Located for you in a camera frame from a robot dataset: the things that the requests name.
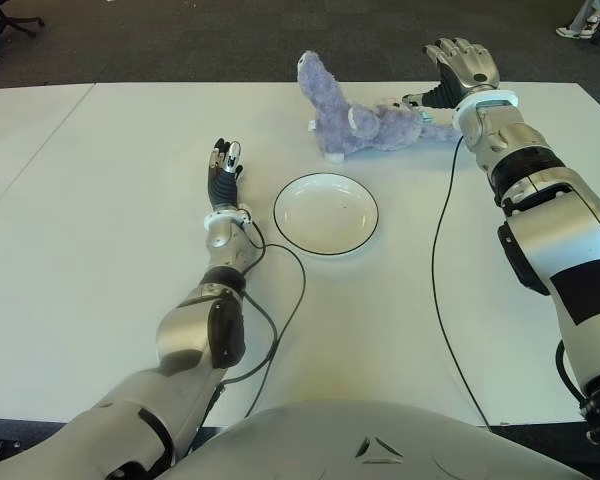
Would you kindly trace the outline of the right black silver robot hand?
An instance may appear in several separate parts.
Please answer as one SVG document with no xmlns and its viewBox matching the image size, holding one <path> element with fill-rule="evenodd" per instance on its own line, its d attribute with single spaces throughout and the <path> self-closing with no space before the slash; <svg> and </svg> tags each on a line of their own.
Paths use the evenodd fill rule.
<svg viewBox="0 0 600 480">
<path fill-rule="evenodd" d="M 468 95 L 499 88 L 500 74 L 490 52 L 463 38 L 440 38 L 423 47 L 423 53 L 436 66 L 440 81 L 427 92 L 407 94 L 408 107 L 455 108 Z"/>
</svg>

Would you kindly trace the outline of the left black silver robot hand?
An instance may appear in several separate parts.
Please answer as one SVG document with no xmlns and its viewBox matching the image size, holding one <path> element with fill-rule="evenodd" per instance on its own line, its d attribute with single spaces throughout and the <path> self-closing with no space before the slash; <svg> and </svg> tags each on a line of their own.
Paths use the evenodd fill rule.
<svg viewBox="0 0 600 480">
<path fill-rule="evenodd" d="M 241 145 L 219 138 L 212 149 L 207 176 L 207 191 L 214 210 L 238 208 L 237 180 L 243 170 L 239 164 Z"/>
</svg>

